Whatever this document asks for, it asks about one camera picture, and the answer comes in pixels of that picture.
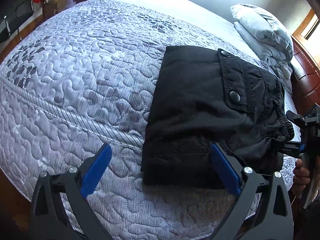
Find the person's right hand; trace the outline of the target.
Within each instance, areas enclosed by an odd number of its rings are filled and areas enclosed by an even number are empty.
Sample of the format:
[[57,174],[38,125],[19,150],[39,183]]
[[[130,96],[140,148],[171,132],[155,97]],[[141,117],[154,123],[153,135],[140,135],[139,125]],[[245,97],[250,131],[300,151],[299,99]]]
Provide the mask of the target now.
[[310,172],[307,168],[303,167],[301,159],[297,159],[295,169],[293,170],[293,185],[291,191],[295,197],[299,197],[306,186],[310,183]]

